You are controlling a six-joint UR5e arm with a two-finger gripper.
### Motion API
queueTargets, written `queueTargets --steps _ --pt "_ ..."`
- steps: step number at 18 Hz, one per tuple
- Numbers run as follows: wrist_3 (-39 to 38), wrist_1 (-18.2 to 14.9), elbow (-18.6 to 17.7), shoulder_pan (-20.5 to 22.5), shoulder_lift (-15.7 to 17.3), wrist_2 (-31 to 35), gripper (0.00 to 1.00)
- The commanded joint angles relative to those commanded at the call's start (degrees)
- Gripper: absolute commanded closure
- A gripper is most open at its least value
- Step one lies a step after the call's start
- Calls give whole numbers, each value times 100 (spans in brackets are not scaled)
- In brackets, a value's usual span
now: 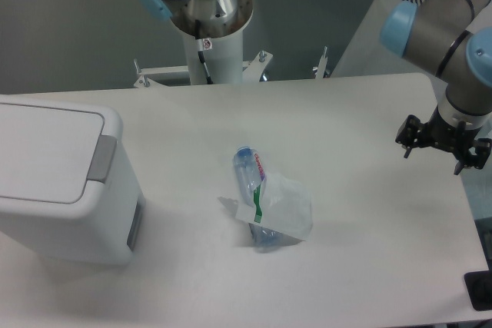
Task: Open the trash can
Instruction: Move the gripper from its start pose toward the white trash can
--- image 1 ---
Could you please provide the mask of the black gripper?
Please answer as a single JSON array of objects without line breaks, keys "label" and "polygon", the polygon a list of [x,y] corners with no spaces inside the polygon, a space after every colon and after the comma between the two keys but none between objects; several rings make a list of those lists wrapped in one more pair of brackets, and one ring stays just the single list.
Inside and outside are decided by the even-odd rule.
[{"label": "black gripper", "polygon": [[405,149],[404,158],[415,148],[451,153],[457,161],[454,175],[459,175],[463,169],[483,169],[491,154],[491,139],[477,138],[478,132],[467,130],[464,121],[453,127],[439,114],[433,114],[426,123],[411,114],[399,128],[395,142]]}]

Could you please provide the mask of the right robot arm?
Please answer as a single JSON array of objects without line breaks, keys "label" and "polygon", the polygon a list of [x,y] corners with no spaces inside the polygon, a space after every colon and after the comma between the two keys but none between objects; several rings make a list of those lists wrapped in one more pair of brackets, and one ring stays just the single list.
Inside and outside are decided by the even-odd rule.
[{"label": "right robot arm", "polygon": [[491,29],[467,30],[491,0],[403,1],[390,13],[380,42],[400,58],[445,82],[444,96],[428,122],[414,115],[401,125],[395,141],[407,153],[433,147],[451,153],[457,165],[481,169],[491,140],[479,138],[491,116]]}]

